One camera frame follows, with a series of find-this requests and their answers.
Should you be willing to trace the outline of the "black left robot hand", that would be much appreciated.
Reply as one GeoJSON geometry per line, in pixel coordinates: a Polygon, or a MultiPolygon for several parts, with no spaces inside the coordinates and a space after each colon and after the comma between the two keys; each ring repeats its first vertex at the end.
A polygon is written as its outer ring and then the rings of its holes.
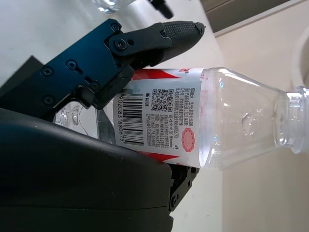
{"type": "Polygon", "coordinates": [[[166,19],[173,18],[174,14],[172,10],[168,7],[165,0],[148,0],[150,4],[159,11],[163,17],[166,19]]]}

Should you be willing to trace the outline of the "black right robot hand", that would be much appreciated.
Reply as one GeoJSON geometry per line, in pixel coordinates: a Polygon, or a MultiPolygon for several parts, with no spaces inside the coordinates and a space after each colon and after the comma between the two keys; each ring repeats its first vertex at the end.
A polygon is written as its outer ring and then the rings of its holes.
{"type": "Polygon", "coordinates": [[[65,105],[103,109],[136,70],[192,48],[205,27],[109,19],[42,64],[30,57],[0,89],[3,232],[169,232],[198,168],[167,164],[53,121],[65,105]]]}

